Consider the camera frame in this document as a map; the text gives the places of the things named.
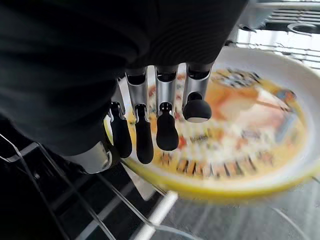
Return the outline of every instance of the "grey floor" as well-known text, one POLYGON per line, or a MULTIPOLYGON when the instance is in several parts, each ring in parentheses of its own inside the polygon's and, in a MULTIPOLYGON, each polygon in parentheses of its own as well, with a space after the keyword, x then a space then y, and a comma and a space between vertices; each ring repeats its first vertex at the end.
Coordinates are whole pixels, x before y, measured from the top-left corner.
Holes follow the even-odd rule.
MULTIPOLYGON (((320 239, 320 185, 311 181, 274 196, 267 203, 207 205, 179 199, 162 224, 205 240, 303 240, 297 231, 268 206, 282 210, 309 237, 320 239)), ((151 240, 185 240, 156 231, 151 240)))

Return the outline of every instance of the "robotic hand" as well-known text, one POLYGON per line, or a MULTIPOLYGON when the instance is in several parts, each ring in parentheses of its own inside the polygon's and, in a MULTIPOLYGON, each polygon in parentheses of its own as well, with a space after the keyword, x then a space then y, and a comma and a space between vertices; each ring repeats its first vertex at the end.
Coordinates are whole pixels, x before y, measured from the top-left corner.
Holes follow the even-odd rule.
POLYGON ((211 117, 204 101, 210 71, 246 0, 119 0, 0 3, 1 113, 30 139, 89 174, 126 158, 132 143, 117 78, 125 72, 136 118, 136 153, 154 150, 148 76, 155 66, 157 145, 177 148, 175 91, 186 63, 183 116, 211 117), (103 119, 109 115, 113 145, 103 119))

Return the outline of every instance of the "black rubber fingertip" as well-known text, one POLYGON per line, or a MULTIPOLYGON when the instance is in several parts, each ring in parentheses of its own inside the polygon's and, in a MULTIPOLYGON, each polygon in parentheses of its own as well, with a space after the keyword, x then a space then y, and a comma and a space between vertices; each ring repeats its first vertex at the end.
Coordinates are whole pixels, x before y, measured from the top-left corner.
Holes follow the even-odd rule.
POLYGON ((185 120, 191 123, 202 123, 211 118, 210 105, 202 100, 189 100, 183 109, 185 120))
POLYGON ((151 124, 143 117, 135 124, 136 155, 142 164, 151 163, 154 158, 154 146, 152 143, 151 124))
POLYGON ((132 142, 128 129, 127 120, 114 116, 110 123, 113 135, 113 145, 116 147, 121 158, 127 158, 132 152, 132 142))
POLYGON ((179 136, 175 128, 175 119, 168 112, 160 115, 156 121, 156 144, 164 151, 172 151, 178 147, 179 136))

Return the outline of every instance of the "white rack wire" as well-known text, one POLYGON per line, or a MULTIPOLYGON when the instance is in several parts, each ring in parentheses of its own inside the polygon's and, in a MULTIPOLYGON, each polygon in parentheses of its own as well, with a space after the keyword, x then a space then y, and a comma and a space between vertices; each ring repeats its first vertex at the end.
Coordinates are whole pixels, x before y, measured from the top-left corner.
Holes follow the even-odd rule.
MULTIPOLYGON (((44 196, 44 194, 42 193, 39 185, 37 184, 37 182, 35 181, 25 159, 24 156, 21 154, 21 152, 18 150, 18 148, 10 141, 8 140, 5 136, 3 136, 2 134, 0 134, 0 137, 2 137, 3 139, 5 139, 8 143, 10 143, 12 145, 12 147, 14 148, 14 150, 16 151, 17 155, 20 158, 20 161, 22 163, 22 165, 25 168, 25 171, 27 172, 27 175, 29 176, 30 180, 32 181, 33 185, 35 186, 35 188, 37 189, 37 191, 39 192, 42 200, 44 201, 45 205, 47 206, 52 218, 54 219, 56 225, 58 226, 62 236, 64 237, 64 239, 69 240, 70 238, 68 237, 68 235, 66 234, 66 232, 64 231, 59 219, 56 217, 54 210, 52 209, 52 207, 48 204, 48 201, 46 200, 46 197, 44 196)), ((64 173, 64 171, 58 166, 58 164, 54 161, 54 159, 50 156, 50 154, 47 152, 47 150, 39 143, 33 143, 34 145, 36 145, 37 148, 40 149, 40 151, 42 152, 42 154, 46 157, 46 159, 48 160, 48 162, 52 165, 52 167, 55 169, 56 173, 58 176, 60 176, 64 182, 70 187, 71 191, 73 194, 76 195, 76 197, 78 198, 80 204, 83 206, 83 208, 91 215, 91 217, 93 218, 93 220, 98 224, 98 226, 101 228, 101 230, 104 232, 104 234, 106 235, 106 237, 110 240, 116 240, 116 238, 113 236, 113 234, 110 232, 110 230, 108 229, 108 227, 104 224, 103 219, 93 210, 92 206, 89 205, 89 203, 85 200, 85 198, 78 192, 77 188, 74 186, 74 184, 68 179, 68 177, 66 176, 66 174, 64 173)), ((156 222, 152 222, 149 219, 147 219, 119 190, 117 190, 108 180, 106 180, 102 175, 97 174, 96 175, 98 177, 98 179, 100 179, 100 181, 110 190, 112 190, 118 197, 119 199, 134 213, 136 214, 139 219, 147 226, 149 226, 151 229, 154 229, 155 231, 165 231, 165 232, 170 232, 170 233, 174 233, 176 235, 180 235, 185 237, 186 239, 190 239, 190 240, 203 240, 203 238, 194 236, 192 233, 188 233, 179 229, 176 229, 174 227, 171 226, 167 226, 167 225, 161 225, 158 224, 156 222)), ((299 228, 299 226, 297 224, 294 223, 293 220, 291 220, 284 212, 282 212, 280 209, 276 208, 276 207, 272 207, 270 206, 270 208, 276 212, 281 218, 283 218, 285 221, 287 221, 296 231, 297 233, 302 237, 302 239, 304 240, 311 240, 302 229, 299 228)))

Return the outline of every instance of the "plate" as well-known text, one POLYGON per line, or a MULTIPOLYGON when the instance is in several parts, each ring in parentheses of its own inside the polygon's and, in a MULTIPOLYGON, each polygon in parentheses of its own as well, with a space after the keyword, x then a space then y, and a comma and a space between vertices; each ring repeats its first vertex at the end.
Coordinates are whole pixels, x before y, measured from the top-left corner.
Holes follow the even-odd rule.
MULTIPOLYGON (((148 67, 149 119, 154 158, 136 155, 135 118, 128 87, 120 83, 132 140, 123 162, 163 190, 198 200, 235 201, 284 191, 320 168, 320 76, 299 62, 273 53, 224 47, 206 92, 212 117, 204 123, 182 115, 186 65, 178 69, 175 126, 179 145, 156 144, 155 71, 148 67)), ((106 131, 112 138, 109 121, 106 131)))

